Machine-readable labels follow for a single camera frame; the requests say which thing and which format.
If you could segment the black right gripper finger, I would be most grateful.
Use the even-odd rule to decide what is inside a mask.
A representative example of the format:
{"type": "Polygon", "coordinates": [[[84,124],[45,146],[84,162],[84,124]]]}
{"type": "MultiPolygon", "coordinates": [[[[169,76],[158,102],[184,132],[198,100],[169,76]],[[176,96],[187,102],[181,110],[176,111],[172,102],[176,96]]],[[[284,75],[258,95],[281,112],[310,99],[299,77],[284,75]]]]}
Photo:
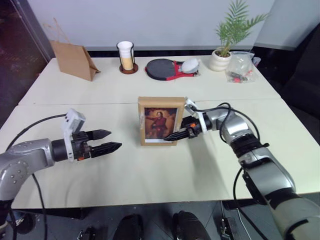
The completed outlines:
{"type": "Polygon", "coordinates": [[[175,141],[179,141],[189,137],[190,137],[189,131],[185,129],[184,131],[173,132],[168,136],[166,136],[163,140],[167,142],[175,142],[175,141]]]}

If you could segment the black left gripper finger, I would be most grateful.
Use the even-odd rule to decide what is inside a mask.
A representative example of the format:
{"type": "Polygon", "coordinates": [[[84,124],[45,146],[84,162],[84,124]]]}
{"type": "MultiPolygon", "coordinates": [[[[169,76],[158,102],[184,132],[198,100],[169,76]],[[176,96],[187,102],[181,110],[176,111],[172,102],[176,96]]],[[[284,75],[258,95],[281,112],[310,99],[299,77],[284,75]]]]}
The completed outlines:
{"type": "Polygon", "coordinates": [[[91,130],[87,132],[87,138],[89,141],[100,140],[107,137],[111,133],[111,131],[105,129],[91,130]]]}
{"type": "Polygon", "coordinates": [[[117,149],[119,149],[121,146],[122,146],[122,143],[119,143],[119,142],[107,142],[99,146],[94,146],[90,150],[90,157],[96,158],[96,157],[113,153],[117,149]]]}

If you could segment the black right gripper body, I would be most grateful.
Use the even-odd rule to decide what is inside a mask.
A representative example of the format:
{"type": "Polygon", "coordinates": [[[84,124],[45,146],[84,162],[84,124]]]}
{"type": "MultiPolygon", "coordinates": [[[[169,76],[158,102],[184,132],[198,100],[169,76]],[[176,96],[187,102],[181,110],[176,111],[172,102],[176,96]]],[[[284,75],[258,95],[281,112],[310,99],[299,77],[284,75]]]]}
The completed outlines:
{"type": "Polygon", "coordinates": [[[184,117],[181,128],[184,129],[187,138],[195,138],[202,132],[200,120],[193,116],[184,117]]]}

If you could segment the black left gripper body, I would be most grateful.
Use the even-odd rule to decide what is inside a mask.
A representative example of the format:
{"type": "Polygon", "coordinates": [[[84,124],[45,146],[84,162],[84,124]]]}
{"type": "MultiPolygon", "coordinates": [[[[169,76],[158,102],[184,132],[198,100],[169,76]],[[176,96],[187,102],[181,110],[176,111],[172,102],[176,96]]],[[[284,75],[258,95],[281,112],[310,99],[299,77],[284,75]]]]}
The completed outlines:
{"type": "Polygon", "coordinates": [[[88,141],[93,139],[92,131],[79,131],[72,134],[72,151],[73,157],[77,161],[82,161],[91,157],[91,146],[88,145],[88,141]]]}

